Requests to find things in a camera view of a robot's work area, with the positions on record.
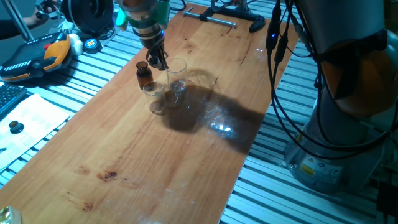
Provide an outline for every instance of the amber glass bottle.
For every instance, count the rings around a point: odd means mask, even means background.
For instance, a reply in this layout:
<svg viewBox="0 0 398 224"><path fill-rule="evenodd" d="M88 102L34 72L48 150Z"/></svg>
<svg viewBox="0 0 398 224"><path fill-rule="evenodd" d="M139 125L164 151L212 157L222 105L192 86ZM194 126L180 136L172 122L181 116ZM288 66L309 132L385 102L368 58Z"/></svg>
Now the amber glass bottle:
<svg viewBox="0 0 398 224"><path fill-rule="evenodd" d="M139 88L142 90L142 87L150 81L154 81L154 77L152 76L152 71L148 68L148 63L146 62L138 62L137 63L137 78Z"/></svg>

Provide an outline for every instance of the metal rod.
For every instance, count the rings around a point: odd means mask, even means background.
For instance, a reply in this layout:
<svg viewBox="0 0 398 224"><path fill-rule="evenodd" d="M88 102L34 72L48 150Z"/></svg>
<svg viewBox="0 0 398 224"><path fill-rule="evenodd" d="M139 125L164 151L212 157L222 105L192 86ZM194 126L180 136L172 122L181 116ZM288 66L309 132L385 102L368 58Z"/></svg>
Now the metal rod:
<svg viewBox="0 0 398 224"><path fill-rule="evenodd" d="M193 7L191 7L187 11L184 11L183 15L199 19L199 14L195 14L195 13L190 12L192 9L193 9ZM215 19L215 18L212 18L212 17L207 17L207 21L208 22L213 22L213 23L216 23L216 24L220 24L220 25L224 25L224 26L234 27L234 28L238 27L235 22L224 21L224 20Z"/></svg>
<svg viewBox="0 0 398 224"><path fill-rule="evenodd" d="M12 0L1 0L2 4L6 8L8 14L10 15L11 19L14 21L19 33L21 34L22 38L26 42L34 40L32 33L30 32L29 28L27 27L24 18L22 18L21 14L18 11L18 8L14 4Z"/></svg>

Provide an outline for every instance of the yellow warning label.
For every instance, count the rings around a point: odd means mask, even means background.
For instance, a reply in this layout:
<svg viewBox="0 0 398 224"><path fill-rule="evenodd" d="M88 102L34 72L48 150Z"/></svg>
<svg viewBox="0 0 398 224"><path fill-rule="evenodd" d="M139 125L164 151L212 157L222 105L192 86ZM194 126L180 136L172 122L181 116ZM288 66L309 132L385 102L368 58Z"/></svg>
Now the yellow warning label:
<svg viewBox="0 0 398 224"><path fill-rule="evenodd" d="M310 175L311 177L313 177L313 175L314 175L314 173L315 173L315 170L314 170L314 169L311 169L311 167L309 167L309 166L307 166L307 165L305 165L305 164L302 164L300 169L301 169L304 173Z"/></svg>

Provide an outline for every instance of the wooden table surface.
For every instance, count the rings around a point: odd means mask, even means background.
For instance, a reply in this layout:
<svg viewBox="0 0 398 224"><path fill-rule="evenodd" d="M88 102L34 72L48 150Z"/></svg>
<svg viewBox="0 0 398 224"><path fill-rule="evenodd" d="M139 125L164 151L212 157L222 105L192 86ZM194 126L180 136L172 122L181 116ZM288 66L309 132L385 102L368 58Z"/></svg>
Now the wooden table surface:
<svg viewBox="0 0 398 224"><path fill-rule="evenodd" d="M165 32L168 61L185 59L197 85L181 107L148 110L135 74L141 50L0 190L0 207L17 208L23 224L217 223L271 94L269 21L250 34L249 21L215 17L238 28L179 12Z"/></svg>

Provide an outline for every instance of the clear glass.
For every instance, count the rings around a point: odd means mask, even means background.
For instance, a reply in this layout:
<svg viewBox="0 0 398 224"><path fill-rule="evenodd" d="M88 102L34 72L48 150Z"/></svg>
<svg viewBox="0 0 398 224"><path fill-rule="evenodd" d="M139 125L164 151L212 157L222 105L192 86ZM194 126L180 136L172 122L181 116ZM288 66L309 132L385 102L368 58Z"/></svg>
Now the clear glass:
<svg viewBox="0 0 398 224"><path fill-rule="evenodd" d="M156 115L163 115L166 106L166 86L160 82L151 81L146 83L142 90L146 95L149 110Z"/></svg>
<svg viewBox="0 0 398 224"><path fill-rule="evenodd" d="M167 106L173 108L181 105L185 95L188 83L187 63L183 59L175 58L168 66L169 68L166 69L167 84L171 93L166 95L166 100Z"/></svg>

